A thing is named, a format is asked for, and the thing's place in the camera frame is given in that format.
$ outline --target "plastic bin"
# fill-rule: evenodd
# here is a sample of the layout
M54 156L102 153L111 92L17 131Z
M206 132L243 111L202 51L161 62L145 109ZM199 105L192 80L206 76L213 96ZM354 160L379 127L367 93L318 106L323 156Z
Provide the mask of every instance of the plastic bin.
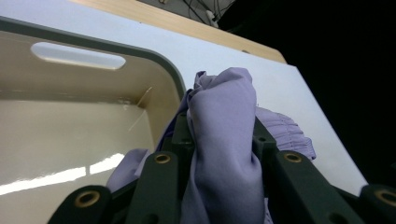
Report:
M154 149L185 90L155 52L1 17L0 64L3 224L46 223L127 151Z

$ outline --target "bin handle cutout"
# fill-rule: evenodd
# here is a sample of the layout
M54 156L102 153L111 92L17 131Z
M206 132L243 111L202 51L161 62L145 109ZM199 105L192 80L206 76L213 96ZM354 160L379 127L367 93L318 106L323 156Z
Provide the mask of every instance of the bin handle cutout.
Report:
M125 65L125 59L118 55L77 49L63 45L39 42L31 51L38 58L49 63L63 63L78 66L117 70Z

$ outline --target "crumpled cloth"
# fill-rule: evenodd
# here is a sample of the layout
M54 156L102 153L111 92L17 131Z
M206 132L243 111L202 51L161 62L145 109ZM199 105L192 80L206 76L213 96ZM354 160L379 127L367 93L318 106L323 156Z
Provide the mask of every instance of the crumpled cloth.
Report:
M251 148L255 117L280 150L298 151L313 160L311 139L291 118L256 106L252 77L245 68L232 67L218 76L197 73L194 88L186 91L177 114L182 111L187 111L195 150L180 223L272 223L262 168ZM164 130L157 151L165 136L172 136L176 117ZM128 152L106 186L115 191L136 180L148 155L146 149Z

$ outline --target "black cable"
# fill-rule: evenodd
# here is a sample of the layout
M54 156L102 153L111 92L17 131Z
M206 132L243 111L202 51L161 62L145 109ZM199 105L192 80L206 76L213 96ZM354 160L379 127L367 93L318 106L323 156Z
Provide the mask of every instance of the black cable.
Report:
M234 2L235 2L235 0L233 0L227 7L225 7L221 11L227 10L229 7L231 7L233 5Z
M213 15L215 16L215 20L217 19L217 13L216 13L216 0L213 1Z
M221 11L220 11L220 4L219 4L219 0L216 0L216 2L218 3L218 12L219 12L219 18L221 17Z
M203 6L206 10L210 11L210 7L207 6L207 4L203 0L197 0L201 6Z
M233 5L233 3L235 3L235 0L233 0L227 7L225 7L225 8L223 8L222 10L220 10L218 13L219 14L214 14L214 16L215 16L215 20L216 21L218 21L220 18L221 18L221 12L222 11L224 11L224 10L227 10L229 7L231 7L232 5Z
M203 23L206 24L206 22L204 22L204 20L202 20L202 18L200 16L198 16L198 14L196 13L196 11L191 7L191 2L192 0L190 0L190 3L187 3L186 0L183 0L183 2L189 7L189 17L190 17L190 10L195 14L195 16L198 17L198 19Z

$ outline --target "dark background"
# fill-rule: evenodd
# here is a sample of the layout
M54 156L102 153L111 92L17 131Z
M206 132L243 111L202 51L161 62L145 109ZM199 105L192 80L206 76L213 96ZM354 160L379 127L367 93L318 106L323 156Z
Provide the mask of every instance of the dark background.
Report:
M278 49L367 181L396 188L393 1L237 0L219 26Z

